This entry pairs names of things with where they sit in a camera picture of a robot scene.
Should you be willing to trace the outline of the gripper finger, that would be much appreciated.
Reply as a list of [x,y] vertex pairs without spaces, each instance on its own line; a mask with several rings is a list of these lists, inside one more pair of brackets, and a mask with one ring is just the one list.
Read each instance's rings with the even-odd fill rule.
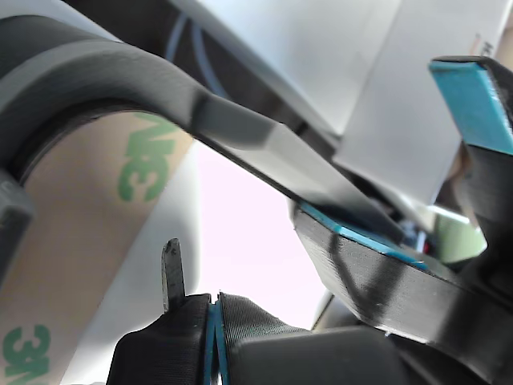
[[210,294],[186,295],[180,242],[161,254],[164,313],[116,344],[108,384],[200,384]]
[[433,59],[429,70],[470,158],[465,191],[491,254],[512,255],[512,73],[484,56]]
[[254,302],[221,293],[215,304],[224,384],[404,384],[394,344],[365,326],[311,331]]
[[325,287],[362,322],[433,347],[481,379],[512,377],[512,313],[450,275],[357,242],[298,209],[295,230]]

